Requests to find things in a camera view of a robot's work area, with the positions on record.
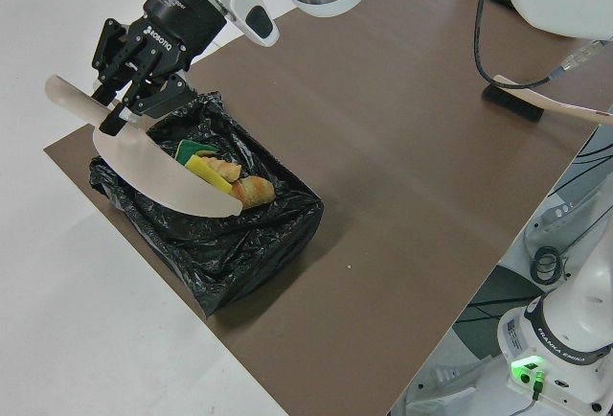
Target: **food item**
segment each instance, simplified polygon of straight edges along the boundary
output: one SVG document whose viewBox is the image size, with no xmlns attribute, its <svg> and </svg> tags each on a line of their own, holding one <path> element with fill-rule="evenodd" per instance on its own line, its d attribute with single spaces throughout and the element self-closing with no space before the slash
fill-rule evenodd
<svg viewBox="0 0 613 416">
<path fill-rule="evenodd" d="M 232 183 L 230 196 L 242 202 L 242 208 L 252 208 L 275 199 L 275 187 L 267 179 L 247 176 Z"/>
<path fill-rule="evenodd" d="M 215 172 L 208 166 L 207 162 L 202 160 L 197 155 L 192 155 L 185 164 L 185 167 L 192 173 L 197 174 L 204 179 L 211 186 L 215 186 L 222 193 L 230 194 L 232 191 L 232 185 L 221 177 L 221 175 Z"/>
<path fill-rule="evenodd" d="M 229 183 L 234 183 L 240 176 L 240 165 L 226 162 L 215 157 L 201 157 L 214 171 L 219 173 Z"/>
<path fill-rule="evenodd" d="M 202 157 L 203 155 L 217 154 L 217 151 L 218 149 L 213 146 L 202 145 L 192 140 L 181 140 L 176 148 L 174 159 L 181 165 L 185 165 L 193 155 Z"/>
</svg>

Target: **brush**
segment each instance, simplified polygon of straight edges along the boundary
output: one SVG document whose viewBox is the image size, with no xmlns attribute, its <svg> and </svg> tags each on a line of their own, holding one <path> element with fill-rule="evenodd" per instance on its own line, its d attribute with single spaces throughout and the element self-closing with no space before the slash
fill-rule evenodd
<svg viewBox="0 0 613 416">
<path fill-rule="evenodd" d="M 515 84 L 515 82 L 503 76 L 495 76 L 494 79 L 501 83 Z M 537 122 L 542 116 L 543 111 L 548 110 L 582 119 L 593 124 L 613 126 L 613 114 L 573 104 L 557 102 L 556 100 L 547 98 L 528 88 L 508 89 L 499 88 L 491 84 L 483 91 L 482 96 L 485 100 L 499 104 L 515 114 L 533 122 Z"/>
</svg>

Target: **green light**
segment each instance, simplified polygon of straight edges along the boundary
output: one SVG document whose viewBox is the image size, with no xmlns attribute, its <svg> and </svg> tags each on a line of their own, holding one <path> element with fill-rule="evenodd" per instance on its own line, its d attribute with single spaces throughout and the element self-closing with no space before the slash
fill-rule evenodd
<svg viewBox="0 0 613 416">
<path fill-rule="evenodd" d="M 511 362 L 511 373 L 516 381 L 521 381 L 521 375 L 526 374 L 526 371 L 534 370 L 534 368 L 539 367 L 543 363 L 543 358 L 539 356 L 529 356 L 526 358 L 521 358 L 520 360 Z M 543 381 L 543 373 L 541 371 L 537 372 L 536 379 L 539 378 Z"/>
</svg>

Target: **croissant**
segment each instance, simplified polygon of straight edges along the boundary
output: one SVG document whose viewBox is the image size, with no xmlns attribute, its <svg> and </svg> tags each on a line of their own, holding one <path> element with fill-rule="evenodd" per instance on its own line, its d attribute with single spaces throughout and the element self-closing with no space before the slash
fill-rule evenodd
<svg viewBox="0 0 613 416">
<path fill-rule="evenodd" d="M 247 176 L 232 183 L 230 196 L 242 202 L 242 208 L 252 208 L 275 199 L 275 187 L 267 179 Z"/>
<path fill-rule="evenodd" d="M 216 157 L 200 157 L 214 172 L 229 183 L 234 183 L 240 176 L 240 165 L 231 164 Z"/>
</svg>

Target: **brown table surface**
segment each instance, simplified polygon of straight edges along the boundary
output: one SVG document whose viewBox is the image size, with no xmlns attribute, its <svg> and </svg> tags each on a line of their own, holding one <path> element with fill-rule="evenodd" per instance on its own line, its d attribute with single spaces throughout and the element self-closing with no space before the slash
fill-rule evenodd
<svg viewBox="0 0 613 416">
<path fill-rule="evenodd" d="M 481 100 L 475 5 L 365 0 L 332 19 L 293 11 L 278 20 L 275 47 L 242 38 L 191 71 L 326 205 L 295 263 L 206 319 L 292 416 L 385 414 L 594 129 L 553 114 L 530 123 Z M 492 73 L 540 78 L 578 44 L 487 5 Z M 607 108 L 608 59 L 543 91 Z M 47 152 L 196 309 L 89 189 L 90 133 Z"/>
</svg>

